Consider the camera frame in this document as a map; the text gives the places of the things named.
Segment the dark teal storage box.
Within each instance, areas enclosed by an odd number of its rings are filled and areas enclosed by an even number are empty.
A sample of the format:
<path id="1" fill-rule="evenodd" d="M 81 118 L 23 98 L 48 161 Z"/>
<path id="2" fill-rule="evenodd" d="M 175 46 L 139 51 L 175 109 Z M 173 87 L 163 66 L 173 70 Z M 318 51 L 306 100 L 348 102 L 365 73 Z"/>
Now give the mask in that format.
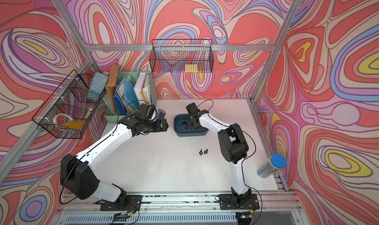
<path id="1" fill-rule="evenodd" d="M 174 117 L 174 131 L 179 137 L 205 136 L 208 133 L 205 127 L 190 128 L 189 114 L 179 114 Z"/>

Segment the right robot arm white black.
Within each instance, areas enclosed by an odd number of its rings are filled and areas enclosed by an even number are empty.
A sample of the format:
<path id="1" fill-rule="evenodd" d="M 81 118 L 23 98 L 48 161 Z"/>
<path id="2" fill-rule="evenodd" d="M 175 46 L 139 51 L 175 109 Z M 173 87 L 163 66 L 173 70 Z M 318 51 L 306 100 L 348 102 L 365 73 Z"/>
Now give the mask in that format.
<path id="1" fill-rule="evenodd" d="M 218 136 L 221 154 L 230 164 L 233 185 L 232 200 L 235 205 L 242 206 L 252 194 L 251 188 L 245 182 L 244 160 L 249 151 L 244 131 L 238 124 L 227 124 L 214 118 L 207 110 L 200 110 L 195 103 L 186 106 L 189 114 L 187 126 L 189 129 L 206 128 Z"/>

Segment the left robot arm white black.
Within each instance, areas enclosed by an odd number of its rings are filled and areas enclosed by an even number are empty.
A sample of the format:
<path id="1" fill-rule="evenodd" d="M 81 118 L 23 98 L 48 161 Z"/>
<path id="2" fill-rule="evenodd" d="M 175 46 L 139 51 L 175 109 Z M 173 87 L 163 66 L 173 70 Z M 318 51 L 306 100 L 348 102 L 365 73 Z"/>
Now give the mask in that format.
<path id="1" fill-rule="evenodd" d="M 75 154 L 67 154 L 61 160 L 60 184 L 76 198 L 97 198 L 115 205 L 127 203 L 126 191 L 121 187 L 99 180 L 94 172 L 118 147 L 136 136 L 165 132 L 168 123 L 165 112 L 155 105 L 141 104 L 134 116 L 118 119 L 115 127 L 89 146 Z"/>

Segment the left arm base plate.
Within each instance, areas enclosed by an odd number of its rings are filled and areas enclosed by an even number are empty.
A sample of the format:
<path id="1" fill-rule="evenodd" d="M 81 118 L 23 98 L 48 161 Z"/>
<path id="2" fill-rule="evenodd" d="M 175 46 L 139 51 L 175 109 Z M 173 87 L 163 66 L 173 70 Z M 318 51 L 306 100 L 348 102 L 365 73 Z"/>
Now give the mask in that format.
<path id="1" fill-rule="evenodd" d="M 127 211 L 140 210 L 142 204 L 141 195 L 122 195 L 116 202 L 101 201 L 101 211 Z"/>

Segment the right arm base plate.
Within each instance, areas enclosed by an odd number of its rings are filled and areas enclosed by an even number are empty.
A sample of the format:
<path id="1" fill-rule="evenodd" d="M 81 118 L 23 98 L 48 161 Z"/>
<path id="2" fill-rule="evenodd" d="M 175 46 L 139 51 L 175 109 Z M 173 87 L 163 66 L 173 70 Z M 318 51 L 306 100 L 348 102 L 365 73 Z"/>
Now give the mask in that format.
<path id="1" fill-rule="evenodd" d="M 248 194 L 240 199 L 232 194 L 219 194 L 218 201 L 221 210 L 253 210 L 260 209 L 259 200 L 256 194 Z"/>

